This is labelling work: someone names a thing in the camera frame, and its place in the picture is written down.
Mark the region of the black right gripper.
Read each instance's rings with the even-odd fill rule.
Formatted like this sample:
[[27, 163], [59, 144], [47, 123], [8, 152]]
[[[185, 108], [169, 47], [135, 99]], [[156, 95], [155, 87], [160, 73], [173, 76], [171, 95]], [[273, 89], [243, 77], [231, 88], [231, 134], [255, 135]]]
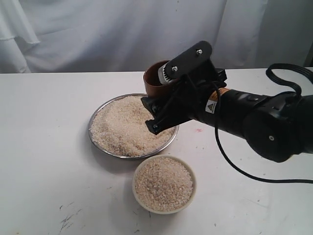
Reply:
[[200, 120], [208, 98], [216, 88], [226, 86], [226, 79], [224, 69], [200, 69], [177, 79], [172, 92], [164, 98], [141, 98], [144, 108], [153, 116], [145, 121], [148, 130], [158, 135], [191, 119]]

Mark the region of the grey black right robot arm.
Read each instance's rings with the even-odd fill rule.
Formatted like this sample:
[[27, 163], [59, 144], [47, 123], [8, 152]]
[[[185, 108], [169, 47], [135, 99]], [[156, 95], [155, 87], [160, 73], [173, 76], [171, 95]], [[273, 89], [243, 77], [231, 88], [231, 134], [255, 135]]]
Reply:
[[147, 97], [142, 100], [153, 119], [150, 132], [196, 120], [240, 137], [260, 156], [281, 163], [313, 151], [313, 98], [298, 92], [274, 96], [226, 87], [226, 73], [211, 62], [184, 73], [174, 83], [159, 81], [161, 61], [144, 72]]

